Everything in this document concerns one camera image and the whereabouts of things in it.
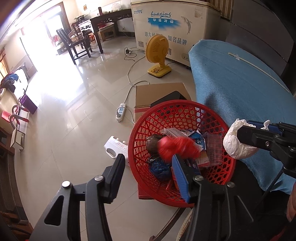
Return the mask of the person's right hand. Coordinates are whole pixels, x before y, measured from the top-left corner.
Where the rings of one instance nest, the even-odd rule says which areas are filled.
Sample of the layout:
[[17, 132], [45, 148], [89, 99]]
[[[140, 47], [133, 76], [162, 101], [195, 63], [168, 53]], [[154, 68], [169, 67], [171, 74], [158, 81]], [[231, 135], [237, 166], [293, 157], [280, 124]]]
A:
[[293, 185], [292, 192], [290, 194], [287, 203], [287, 219], [289, 222], [293, 220], [296, 214], [296, 182]]

